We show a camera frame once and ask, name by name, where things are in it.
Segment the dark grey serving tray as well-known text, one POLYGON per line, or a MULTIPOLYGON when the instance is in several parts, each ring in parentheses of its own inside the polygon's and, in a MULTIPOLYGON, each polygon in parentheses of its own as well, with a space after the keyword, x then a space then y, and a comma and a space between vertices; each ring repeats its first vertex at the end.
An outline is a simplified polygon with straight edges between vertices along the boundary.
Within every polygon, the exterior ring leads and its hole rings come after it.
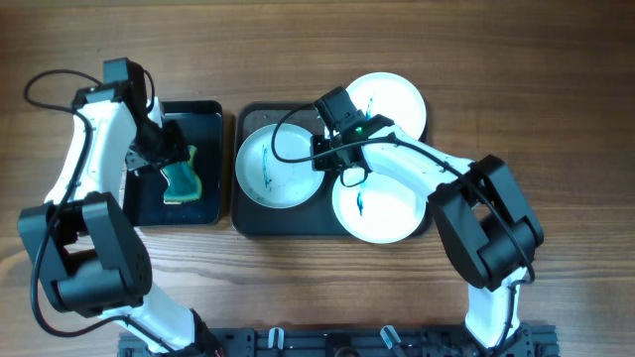
MULTIPOLYGON (((300 102, 252 102, 236 119, 234 150, 256 130, 275 124, 284 114, 300 107, 300 102)), ((333 185, 339 182, 336 173, 327 172, 317 192, 307 201, 291 208, 268 208, 253 201, 239 183, 232 184, 230 221, 236 231, 250 239, 281 237, 347 237, 332 209, 333 185)))

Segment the green yellow sponge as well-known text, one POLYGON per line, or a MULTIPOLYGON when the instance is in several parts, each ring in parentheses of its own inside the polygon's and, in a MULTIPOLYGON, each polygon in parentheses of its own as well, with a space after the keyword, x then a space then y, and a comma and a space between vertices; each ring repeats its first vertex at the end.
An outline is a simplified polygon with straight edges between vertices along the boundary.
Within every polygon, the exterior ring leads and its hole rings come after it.
POLYGON ((183 204, 200 199, 202 183, 194 170, 193 161, 197 148, 188 146, 190 158, 162 168, 161 173, 168 183, 163 193, 164 204, 183 204))

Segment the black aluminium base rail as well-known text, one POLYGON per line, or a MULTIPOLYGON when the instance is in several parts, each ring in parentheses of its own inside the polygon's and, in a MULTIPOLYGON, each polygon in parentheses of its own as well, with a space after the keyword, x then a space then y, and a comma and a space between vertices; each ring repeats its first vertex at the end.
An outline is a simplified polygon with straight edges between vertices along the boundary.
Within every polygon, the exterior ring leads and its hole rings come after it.
MULTIPOLYGON (((385 325, 381 330, 265 330, 253 328, 212 329, 222 346, 220 356, 491 356, 463 325, 427 326, 404 329, 385 325)), ((121 334, 118 357, 153 355, 133 334, 121 334)), ((510 332, 502 352, 495 356, 561 356, 556 328, 552 325, 521 323, 510 332)))

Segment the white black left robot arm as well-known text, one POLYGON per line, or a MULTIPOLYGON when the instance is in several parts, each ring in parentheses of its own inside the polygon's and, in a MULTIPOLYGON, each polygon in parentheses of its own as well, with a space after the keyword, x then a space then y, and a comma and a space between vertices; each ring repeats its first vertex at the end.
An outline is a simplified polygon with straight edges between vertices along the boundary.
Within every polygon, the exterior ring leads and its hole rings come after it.
POLYGON ((150 118, 145 80, 110 79, 79 90, 63 170, 18 229, 33 264, 32 314, 47 334, 74 338, 115 322, 153 354, 220 356, 222 344, 192 309, 152 278, 148 251, 116 193, 131 149, 154 166, 189 158, 175 130, 150 118))

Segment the white plate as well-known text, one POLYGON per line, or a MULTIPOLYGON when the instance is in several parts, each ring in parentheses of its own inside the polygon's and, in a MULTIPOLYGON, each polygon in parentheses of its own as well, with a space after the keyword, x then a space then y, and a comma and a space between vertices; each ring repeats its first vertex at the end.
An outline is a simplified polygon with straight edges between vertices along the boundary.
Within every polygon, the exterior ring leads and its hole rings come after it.
MULTIPOLYGON (((427 141, 427 108, 417 87, 406 78, 391 72, 372 72, 352 81, 345 89, 370 121, 379 115, 393 121, 413 140, 427 141)), ((380 124, 362 124, 343 134, 368 139, 381 129, 380 124)))
POLYGON ((287 164, 273 155, 276 125, 256 130, 242 143, 236 158, 239 186, 256 203, 268 208, 290 208, 304 203, 320 188, 324 172, 310 162, 287 164))
POLYGON ((411 236, 423 223, 426 201, 393 178, 348 169, 335 180, 331 202, 340 225, 354 237, 389 244, 411 236))

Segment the black water tub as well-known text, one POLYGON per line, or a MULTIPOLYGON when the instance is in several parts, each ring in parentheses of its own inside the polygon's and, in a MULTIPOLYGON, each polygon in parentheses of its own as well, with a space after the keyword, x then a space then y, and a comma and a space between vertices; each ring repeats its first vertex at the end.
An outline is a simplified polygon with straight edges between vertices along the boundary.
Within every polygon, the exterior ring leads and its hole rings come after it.
POLYGON ((162 109, 162 121, 176 122, 188 144, 196 148, 192 168, 201 181, 200 197, 165 203, 168 180, 162 173, 129 173, 122 198, 123 212, 135 227, 213 224, 221 210, 222 107, 213 100, 166 101, 162 109))

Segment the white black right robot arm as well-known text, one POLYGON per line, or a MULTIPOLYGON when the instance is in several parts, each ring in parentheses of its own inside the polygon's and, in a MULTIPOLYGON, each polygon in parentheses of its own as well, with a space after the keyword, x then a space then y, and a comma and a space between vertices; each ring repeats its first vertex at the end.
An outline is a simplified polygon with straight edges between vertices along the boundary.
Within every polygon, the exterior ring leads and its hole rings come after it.
POLYGON ((324 118, 328 138, 312 154, 319 168, 360 167, 421 196, 445 253, 468 284, 465 326, 492 355, 519 327, 518 293, 532 284, 544 231, 507 165, 488 155, 474 162, 443 153, 392 120, 354 114, 324 118))

